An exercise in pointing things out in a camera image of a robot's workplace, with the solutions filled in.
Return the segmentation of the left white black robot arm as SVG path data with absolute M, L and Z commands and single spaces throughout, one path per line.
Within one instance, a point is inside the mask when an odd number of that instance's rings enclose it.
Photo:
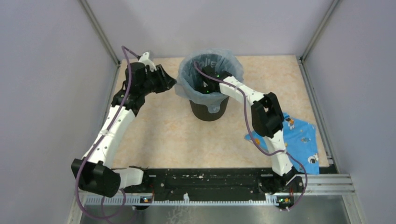
M 121 89 L 115 93 L 108 117 L 93 146 L 82 159 L 71 164 L 77 189 L 113 197 L 120 189 L 132 186 L 137 192 L 149 189 L 150 181 L 139 167 L 112 169 L 110 166 L 120 142 L 150 93 L 170 90 L 177 83 L 161 64 L 153 70 L 142 62 L 130 63 Z

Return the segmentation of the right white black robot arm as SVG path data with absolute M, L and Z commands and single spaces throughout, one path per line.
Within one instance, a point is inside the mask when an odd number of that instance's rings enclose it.
M 229 72 L 217 73 L 210 66 L 194 66 L 210 90 L 237 100 L 246 112 L 251 111 L 251 121 L 246 120 L 248 134 L 255 146 L 271 158 L 274 187 L 287 192 L 293 185 L 297 172 L 293 167 L 283 137 L 284 115 L 276 94 L 255 91 L 238 81 Z

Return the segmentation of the blue patterned cloth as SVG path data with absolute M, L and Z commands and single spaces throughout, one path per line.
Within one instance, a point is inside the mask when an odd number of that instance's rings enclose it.
M 315 126 L 287 113 L 283 115 L 283 130 L 278 131 L 274 138 L 262 137 L 256 131 L 252 131 L 245 139 L 259 145 L 267 154 L 284 151 L 270 156 L 272 170 L 279 176 L 288 173 L 292 168 L 301 173 L 318 175 L 319 158 Z

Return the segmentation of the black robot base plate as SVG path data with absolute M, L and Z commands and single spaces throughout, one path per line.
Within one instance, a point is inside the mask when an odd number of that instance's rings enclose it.
M 142 183 L 125 192 L 153 193 L 159 201 L 181 200 L 185 193 L 193 201 L 245 201 L 276 193 L 295 196 L 303 187 L 299 175 L 281 185 L 270 168 L 148 168 Z

